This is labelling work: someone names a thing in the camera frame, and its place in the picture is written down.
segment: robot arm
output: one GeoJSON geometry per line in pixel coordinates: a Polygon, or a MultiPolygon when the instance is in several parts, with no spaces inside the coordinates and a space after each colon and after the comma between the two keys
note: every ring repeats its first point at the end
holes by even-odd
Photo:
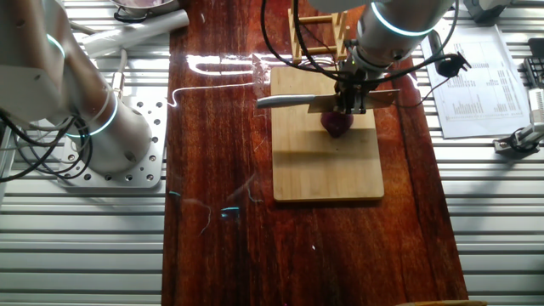
{"type": "MultiPolygon", "coordinates": [[[[344,114],[364,114],[366,108],[387,107],[394,101],[396,93],[387,93],[387,103],[374,103],[373,96],[379,95],[372,92],[377,88],[380,82],[388,81],[396,77],[414,71],[416,68],[428,65],[433,62],[446,62],[448,71],[457,72],[467,64],[466,60],[460,54],[442,54],[442,44],[439,43],[435,48],[434,56],[425,60],[418,67],[409,71],[395,71],[392,76],[383,78],[383,73],[396,61],[408,58],[419,43],[433,30],[444,13],[453,4],[454,0],[365,0],[363,3],[357,0],[342,0],[332,2],[328,0],[310,0],[318,10],[326,12],[341,11],[352,9],[367,4],[363,10],[357,25],[357,37],[355,41],[347,41],[350,44],[348,58],[339,62],[342,75],[333,76],[329,71],[324,71],[316,65],[309,56],[309,60],[314,64],[315,69],[330,78],[337,81],[335,90],[336,95],[330,96],[328,102],[320,99],[319,103],[310,101],[304,104],[310,104],[310,111],[335,110],[344,114]]],[[[294,3],[295,12],[298,11],[298,3],[294,3]]],[[[298,17],[295,17],[295,32],[298,36],[301,49],[304,51],[302,35],[299,33],[298,17]]],[[[445,39],[447,43],[455,27],[451,27],[450,34],[445,39]]],[[[258,101],[258,107],[282,107],[285,103],[275,105],[273,100],[267,99],[258,101]]]]}
{"type": "MultiPolygon", "coordinates": [[[[16,124],[77,115],[93,136],[89,167],[117,173],[150,148],[151,130],[124,105],[73,37],[56,0],[0,1],[0,111],[16,124]]],[[[77,141],[80,128],[66,135],[77,141]]]]}

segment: mounting plate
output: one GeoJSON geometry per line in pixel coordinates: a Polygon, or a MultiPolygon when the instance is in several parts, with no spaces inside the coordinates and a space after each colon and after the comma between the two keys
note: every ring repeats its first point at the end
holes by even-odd
{"type": "MultiPolygon", "coordinates": [[[[84,174],[70,180],[58,178],[59,184],[67,189],[108,189],[125,190],[133,188],[150,189],[161,182],[162,159],[164,157],[164,146],[167,131],[167,101],[164,98],[151,100],[138,100],[131,97],[124,97],[123,103],[140,112],[149,123],[151,136],[156,138],[156,142],[151,141],[147,154],[133,168],[127,171],[111,174],[96,173],[87,169],[84,174]]],[[[69,161],[69,156],[74,159],[78,154],[72,149],[72,141],[65,138],[65,147],[62,155],[63,161],[69,161]]],[[[67,168],[70,165],[61,164],[60,169],[67,168]]],[[[77,166],[68,172],[75,175],[80,172],[84,162],[78,162],[77,166]]]]}

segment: slotted metal rail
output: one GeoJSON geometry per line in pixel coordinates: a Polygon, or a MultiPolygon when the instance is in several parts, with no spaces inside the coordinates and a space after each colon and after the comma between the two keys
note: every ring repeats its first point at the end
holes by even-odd
{"type": "MultiPolygon", "coordinates": [[[[109,1],[65,6],[82,25],[119,26],[109,1]]],[[[473,26],[467,12],[460,16],[459,26],[473,26]]],[[[544,1],[518,1],[498,25],[520,65],[530,55],[528,39],[544,37],[544,1]]],[[[129,50],[128,99],[164,101],[168,50],[167,35],[129,50]]],[[[421,50],[414,59],[422,61],[421,50]]],[[[95,63],[111,79],[119,55],[95,63]]],[[[521,66],[519,73],[527,82],[521,66]]],[[[417,77],[424,95],[427,72],[417,77]]],[[[494,153],[492,138],[444,140],[432,96],[424,107],[470,297],[544,305],[544,151],[510,162],[494,153]]],[[[25,167],[16,157],[12,173],[25,167]]],[[[39,173],[8,183],[0,206],[0,306],[160,304],[163,219],[164,184],[125,196],[69,193],[39,173]]]]}

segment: wooden rack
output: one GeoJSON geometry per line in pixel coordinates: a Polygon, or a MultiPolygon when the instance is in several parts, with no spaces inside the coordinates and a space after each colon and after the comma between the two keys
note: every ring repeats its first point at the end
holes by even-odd
{"type": "MultiPolygon", "coordinates": [[[[292,62],[297,65],[300,64],[303,58],[302,49],[300,48],[300,43],[298,42],[297,34],[295,33],[292,11],[292,7],[287,11],[289,16],[289,34],[291,35],[292,62]]],[[[336,60],[345,60],[348,55],[346,53],[346,48],[343,41],[345,37],[349,36],[349,26],[346,26],[347,17],[347,11],[330,15],[299,17],[298,19],[302,25],[330,23],[332,25],[332,30],[334,31],[334,40],[336,45],[308,48],[309,54],[319,55],[334,53],[333,56],[335,56],[336,60]]]]}

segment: red onion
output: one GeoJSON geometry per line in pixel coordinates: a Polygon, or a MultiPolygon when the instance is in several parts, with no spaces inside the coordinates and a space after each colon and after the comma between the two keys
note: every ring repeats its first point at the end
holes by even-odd
{"type": "Polygon", "coordinates": [[[339,112],[328,112],[321,114],[321,125],[333,138],[338,138],[346,133],[354,124],[354,116],[339,112]]]}

